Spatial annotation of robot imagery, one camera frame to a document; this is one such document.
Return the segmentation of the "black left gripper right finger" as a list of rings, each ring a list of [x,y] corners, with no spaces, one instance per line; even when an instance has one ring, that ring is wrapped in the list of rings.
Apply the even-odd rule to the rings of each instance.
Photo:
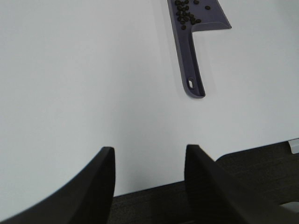
[[[299,215],[270,202],[220,167],[199,145],[187,145],[185,190],[197,224],[297,224]]]

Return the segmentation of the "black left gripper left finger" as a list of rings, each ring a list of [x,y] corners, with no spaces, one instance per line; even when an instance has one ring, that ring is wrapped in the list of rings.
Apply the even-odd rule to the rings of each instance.
[[[4,224],[106,224],[115,189],[115,150],[103,147],[68,183]]]

